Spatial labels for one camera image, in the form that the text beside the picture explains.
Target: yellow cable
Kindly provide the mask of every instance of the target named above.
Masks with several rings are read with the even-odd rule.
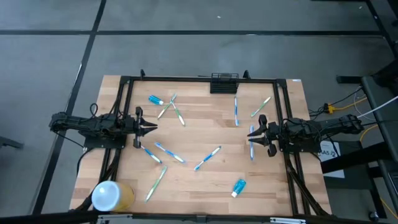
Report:
[[[347,108],[349,108],[350,106],[354,106],[355,104],[360,103],[360,102],[362,102],[362,101],[364,101],[364,100],[366,100],[366,99],[367,99],[367,97],[365,97],[365,98],[363,98],[362,100],[359,100],[359,101],[357,101],[357,102],[355,102],[355,103],[352,103],[352,104],[350,104],[350,105],[347,105],[347,106],[345,106],[345,107],[342,107],[342,108],[334,108],[334,110],[344,110],[344,109],[347,109]]]
[[[386,208],[391,212],[391,214],[398,219],[398,216],[392,211],[392,209],[390,207],[388,207],[387,203],[383,200],[383,198],[380,197],[381,202],[383,203],[384,206],[386,206]]]
[[[376,125],[374,125],[374,126],[371,126],[371,127],[368,128],[368,129],[366,129],[366,130],[362,133],[362,135],[361,135],[359,141],[362,142],[362,139],[363,139],[363,137],[365,137],[365,134],[368,133],[368,131],[369,131],[370,129],[375,128],[375,127],[378,127],[378,125],[376,124]]]

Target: wooden board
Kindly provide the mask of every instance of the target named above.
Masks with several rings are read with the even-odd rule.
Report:
[[[104,77],[97,101],[98,114],[107,113],[112,107],[119,79],[120,76]],[[308,119],[301,82],[288,80],[288,89],[293,115]],[[172,107],[157,120],[163,106],[148,101],[149,95],[156,95],[167,103],[174,93],[177,94],[175,104],[184,117],[186,127],[181,125]],[[134,136],[128,137],[117,181],[129,184],[136,193],[136,201],[130,211],[214,215],[292,214],[282,153],[270,158],[267,147],[255,144],[255,158],[251,161],[246,137],[251,124],[258,128],[260,113],[265,114],[269,122],[277,121],[272,85],[241,83],[236,96],[239,127],[234,124],[234,95],[211,95],[209,83],[134,82],[130,112],[141,106],[144,118],[159,126],[141,138],[142,145],[161,159],[168,170],[151,199],[144,203],[163,165],[156,163],[142,149],[134,148]],[[272,99],[251,118],[250,114],[268,96]],[[157,149],[154,146],[156,141],[187,163],[181,164]],[[222,148],[217,155],[195,172],[193,168],[218,146]],[[82,160],[71,208],[79,206],[97,183],[103,154],[103,149],[95,149]],[[330,212],[319,161],[309,154],[302,154],[302,164],[307,187],[321,206]],[[233,185],[239,178],[247,182],[246,188],[237,198],[232,198]],[[296,192],[302,210],[298,189]]]

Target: white cable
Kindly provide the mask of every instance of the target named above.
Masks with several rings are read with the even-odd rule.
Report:
[[[356,94],[357,93],[355,93],[354,94],[354,106],[355,106],[355,109],[356,109],[356,111],[360,114],[360,115],[362,115],[362,113],[359,111],[359,109],[356,107]],[[375,119],[372,119],[372,118],[368,118],[367,116],[363,116],[364,118],[366,118],[366,119],[368,119],[368,120],[371,120],[371,121],[375,121]]]
[[[361,116],[358,116],[358,118],[363,117],[363,116],[365,116],[365,115],[368,115],[369,113],[372,113],[372,112],[374,112],[374,111],[377,111],[378,109],[382,108],[383,106],[386,106],[387,104],[393,102],[393,101],[396,100],[396,99],[398,99],[398,96],[396,96],[396,97],[394,97],[393,99],[391,99],[391,100],[385,102],[383,105],[378,106],[377,108],[374,108],[373,110],[368,111],[368,112],[366,112],[365,114],[362,114]]]

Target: concrete floor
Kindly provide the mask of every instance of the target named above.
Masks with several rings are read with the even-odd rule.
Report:
[[[394,19],[384,1],[373,1],[389,26]],[[86,29],[93,26],[100,0],[0,2],[0,29]],[[113,0],[100,30],[376,30],[362,2],[309,0]],[[31,210],[53,138],[50,116],[65,109],[88,36],[0,35],[0,136],[25,143],[23,150],[0,150],[0,216]],[[338,85],[336,75],[368,75],[393,59],[380,38],[276,37],[234,35],[97,36],[73,114],[89,116],[103,75],[197,76],[246,69],[256,78],[302,79],[308,107],[341,99],[355,85]],[[369,109],[367,103],[359,109]],[[347,113],[356,114],[355,110]],[[76,132],[68,137],[83,142]],[[336,140],[357,140],[338,136]],[[382,141],[372,130],[364,145]],[[65,212],[75,183],[81,149],[65,141],[44,213]],[[382,180],[379,191],[390,204]],[[367,220],[370,195],[328,189],[333,213]],[[393,222],[388,214],[387,222]]]

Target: cable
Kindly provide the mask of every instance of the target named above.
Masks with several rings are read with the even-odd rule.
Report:
[[[336,155],[337,155],[337,156],[340,156],[340,155],[338,154],[338,152],[337,152],[337,148],[336,148],[336,146],[335,146],[335,142],[332,140],[332,138],[331,138],[328,134],[326,134],[326,137],[328,137],[328,139],[330,140],[331,145],[333,146],[333,150],[335,151]]]
[[[383,198],[380,197],[381,202],[383,203],[384,206],[386,206],[386,208],[391,212],[391,214],[398,219],[398,216],[392,211],[392,209],[390,207],[388,207],[387,203],[383,200]]]
[[[354,94],[354,106],[355,106],[356,111],[357,111],[360,115],[362,115],[362,113],[361,113],[361,112],[359,111],[359,109],[356,107],[356,104],[359,103],[359,102],[355,102],[355,101],[356,101],[356,94],[357,94],[357,93]],[[366,118],[366,119],[368,119],[368,120],[375,121],[375,119],[368,118],[367,116],[363,116],[363,117]]]
[[[334,103],[332,103],[332,104],[329,104],[329,105],[328,105],[327,103],[325,103],[325,105],[319,107],[317,111],[309,110],[309,111],[310,111],[310,117],[314,117],[312,120],[315,121],[316,118],[317,118],[320,114],[322,114],[322,113],[330,113],[330,112],[328,111],[328,107],[331,107],[332,105],[335,105],[335,104],[337,104],[337,103],[339,103],[339,102],[341,102],[341,101],[347,99],[348,97],[350,97],[350,96],[352,96],[353,94],[357,93],[357,92],[358,92],[359,90],[361,90],[361,89],[362,89],[362,87],[359,86],[359,87],[355,90],[355,92],[351,93],[350,95],[344,97],[343,99],[341,99],[341,100],[339,100],[339,101],[336,101],[336,102],[334,102]]]
[[[319,162],[322,162],[321,159],[319,159],[319,157],[315,153],[310,152],[310,154],[313,155],[315,158],[317,158],[319,160]]]
[[[96,118],[97,111],[98,111],[98,105],[97,105],[96,103],[92,103],[92,104],[90,105],[91,117],[90,117],[90,118],[87,118],[87,119],[84,119],[84,120],[82,120],[82,121],[80,121],[80,122],[86,122],[86,121],[89,121],[89,120],[91,120],[91,119],[93,119],[93,118]]]
[[[64,139],[67,139],[67,140],[69,140],[69,141],[75,143],[76,145],[78,145],[78,146],[84,148],[84,146],[82,146],[81,144],[75,142],[74,140],[72,140],[72,139],[70,139],[70,138],[68,138],[68,137],[66,137],[66,136],[63,136],[62,134],[59,134],[59,133],[55,133],[55,134],[58,134],[59,136],[63,137]]]
[[[80,156],[80,158],[79,158],[79,160],[77,161],[77,166],[76,166],[76,176],[79,174],[79,169],[80,169],[80,162],[81,162],[81,159],[87,154],[87,153],[89,153],[91,150],[92,150],[93,148],[89,148],[89,149],[87,149],[87,151],[85,151],[81,156]]]
[[[61,135],[61,134],[59,134],[59,133],[55,133],[55,134],[58,134],[59,136],[63,137],[64,139],[67,139],[67,140],[69,140],[69,141],[71,141],[71,142],[77,144],[78,146],[84,148],[84,146],[82,146],[81,144],[77,143],[76,141],[74,141],[74,140],[72,140],[72,139],[70,139],[70,138],[68,138],[68,137],[66,137],[66,136],[63,136],[63,135]],[[88,152],[90,152],[91,150],[92,150],[92,148],[91,148],[91,149],[87,149],[87,151],[85,151],[85,153],[83,153],[83,154],[80,156],[79,160],[77,161],[76,175],[79,174],[79,167],[80,167],[80,161],[81,161],[81,159],[82,159]]]
[[[366,130],[362,133],[362,135],[361,135],[359,141],[362,142],[362,139],[363,139],[363,137],[365,137],[365,134],[368,133],[368,131],[370,131],[371,129],[376,128],[376,127],[378,127],[378,126],[379,126],[379,125],[374,125],[374,126],[371,126],[371,127],[368,128],[368,129],[366,129]]]
[[[334,108],[334,110],[345,110],[345,109],[349,108],[350,106],[354,106],[356,103],[360,103],[360,102],[362,102],[362,101],[364,101],[364,100],[367,100],[367,98],[365,97],[365,98],[363,98],[362,100],[359,100],[358,102],[355,102],[355,100],[354,100],[354,103],[352,103],[352,104],[350,104],[350,105],[347,105],[347,106],[344,106],[344,107],[342,107],[342,108]]]
[[[350,121],[342,121],[342,122],[336,122],[336,123],[334,123],[334,124],[329,124],[328,126],[324,127],[322,130],[320,130],[320,132],[318,133],[318,135],[319,135],[319,137],[321,137],[322,131],[324,131],[326,128],[329,128],[329,127],[331,127],[331,126],[333,126],[333,125],[336,125],[336,124],[344,124],[344,123],[348,123],[348,122],[354,122],[354,121],[351,121],[351,120],[350,120]]]
[[[361,87],[361,86],[359,86],[359,87],[357,88],[357,90],[355,90],[355,92],[351,93],[350,95],[344,97],[343,99],[341,99],[341,100],[339,100],[339,101],[336,101],[336,102],[332,103],[331,105],[335,105],[335,104],[337,104],[337,103],[340,103],[340,102],[343,101],[343,100],[346,100],[348,97],[354,95],[354,94],[355,94],[356,92],[358,92],[359,90],[362,90],[362,87]]]
[[[374,112],[374,111],[377,111],[378,109],[381,109],[382,107],[386,106],[387,104],[393,102],[393,101],[396,100],[396,99],[398,99],[398,96],[396,96],[396,97],[394,97],[393,99],[391,99],[391,100],[385,102],[385,103],[382,104],[381,106],[378,106],[377,108],[374,108],[373,110],[368,111],[368,112],[366,112],[365,114],[362,114],[361,116],[358,116],[358,118],[361,118],[361,117],[363,117],[363,116],[365,116],[365,115],[368,115],[369,113],[372,113],[372,112]]]

